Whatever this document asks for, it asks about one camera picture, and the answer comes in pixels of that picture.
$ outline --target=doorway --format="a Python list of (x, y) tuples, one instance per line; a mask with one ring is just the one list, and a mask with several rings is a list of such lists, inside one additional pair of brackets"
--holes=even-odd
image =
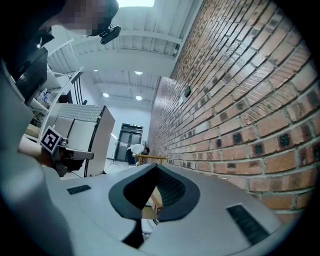
[(115, 150), (115, 160), (128, 162), (127, 148), (134, 144), (140, 144), (143, 127), (123, 123), (119, 135), (119, 140)]

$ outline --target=white ceiling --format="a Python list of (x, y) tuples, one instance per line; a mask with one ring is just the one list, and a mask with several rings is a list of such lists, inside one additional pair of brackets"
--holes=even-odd
[[(48, 58), (53, 71), (70, 73), (83, 67), (94, 72), (96, 86), (117, 99), (142, 96), (151, 106), (161, 76), (169, 77), (203, 0), (155, 0), (153, 7), (123, 7), (113, 18), (121, 26), (118, 38), (106, 45), (53, 26), (49, 53), (65, 42), (72, 47)], [(136, 75), (134, 71), (143, 72)]]

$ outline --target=brick wall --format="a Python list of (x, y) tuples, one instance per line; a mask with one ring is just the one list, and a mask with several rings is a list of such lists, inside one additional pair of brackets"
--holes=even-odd
[(246, 190), (286, 222), (315, 185), (319, 106), (310, 52), (275, 3), (204, 0), (171, 78), (160, 81), (149, 146)]

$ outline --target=floor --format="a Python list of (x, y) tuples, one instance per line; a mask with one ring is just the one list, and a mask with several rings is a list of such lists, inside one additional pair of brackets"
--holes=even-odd
[[(114, 174), (129, 168), (129, 165), (127, 162), (116, 161), (117, 164), (115, 163), (111, 164), (111, 162), (112, 160), (110, 159), (105, 160), (104, 171), (107, 174)], [(79, 179), (79, 178), (81, 177), (79, 177), (75, 173), (68, 172), (64, 177), (61, 178), (61, 180), (70, 180), (70, 179)]]

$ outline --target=white shirt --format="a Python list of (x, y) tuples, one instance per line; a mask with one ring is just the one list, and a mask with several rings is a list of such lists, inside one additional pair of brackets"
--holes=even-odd
[(145, 146), (141, 144), (134, 144), (128, 147), (127, 150), (131, 150), (132, 153), (140, 155), (145, 150)]

